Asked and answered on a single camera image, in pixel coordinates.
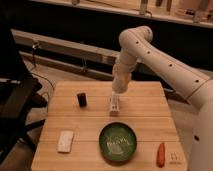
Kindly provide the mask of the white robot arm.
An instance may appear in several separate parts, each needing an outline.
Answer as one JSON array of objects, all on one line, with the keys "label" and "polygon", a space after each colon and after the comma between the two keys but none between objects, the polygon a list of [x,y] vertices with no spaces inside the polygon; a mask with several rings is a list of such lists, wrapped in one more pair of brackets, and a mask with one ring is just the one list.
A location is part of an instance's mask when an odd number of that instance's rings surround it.
[{"label": "white robot arm", "polygon": [[131,72],[140,60],[176,90],[198,111],[188,171],[213,171],[213,79],[150,44],[153,32],[148,26],[122,31],[121,51],[113,66],[112,90],[124,93]]}]

